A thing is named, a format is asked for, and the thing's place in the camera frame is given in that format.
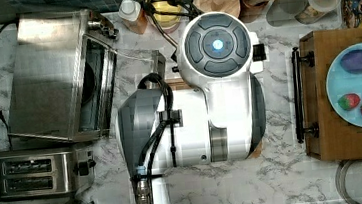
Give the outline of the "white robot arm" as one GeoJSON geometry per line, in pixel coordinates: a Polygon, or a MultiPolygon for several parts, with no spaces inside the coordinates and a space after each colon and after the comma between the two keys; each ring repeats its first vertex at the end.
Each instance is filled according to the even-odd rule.
{"type": "Polygon", "coordinates": [[[153,72],[118,109],[116,138],[136,204],[171,204],[163,178],[169,168],[246,159],[261,142],[257,42],[236,17],[204,13],[188,23],[176,49],[185,87],[153,72]]]}

